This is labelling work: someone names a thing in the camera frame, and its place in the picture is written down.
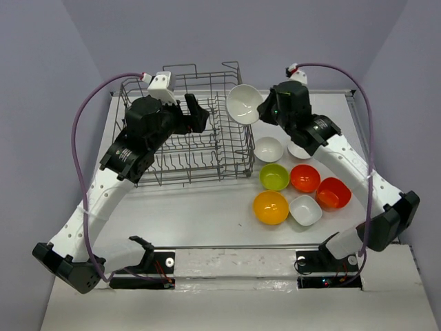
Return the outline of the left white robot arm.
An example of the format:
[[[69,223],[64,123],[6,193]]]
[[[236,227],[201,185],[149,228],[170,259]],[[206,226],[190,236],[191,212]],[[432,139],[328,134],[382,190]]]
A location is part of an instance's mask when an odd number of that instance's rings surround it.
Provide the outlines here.
[[[63,228],[48,243],[38,243],[33,256],[52,274],[81,294],[119,270],[145,272],[152,266],[154,246],[139,236],[104,250],[92,246],[123,197],[135,188],[154,155],[173,134],[202,133],[209,112],[193,94],[185,95],[188,113],[178,101],[166,103],[148,95],[125,110],[124,126],[101,159],[90,188]]]

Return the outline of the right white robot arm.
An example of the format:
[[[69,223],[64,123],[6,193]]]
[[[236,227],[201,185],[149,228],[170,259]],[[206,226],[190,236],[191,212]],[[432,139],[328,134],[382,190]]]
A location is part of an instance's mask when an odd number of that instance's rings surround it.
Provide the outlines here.
[[[342,259],[364,248],[381,252],[410,226],[419,196],[388,183],[350,146],[329,117],[314,114],[307,86],[298,81],[274,85],[257,111],[261,121],[280,126],[292,142],[330,169],[366,210],[364,222],[320,244],[317,262],[322,269],[333,270]]]

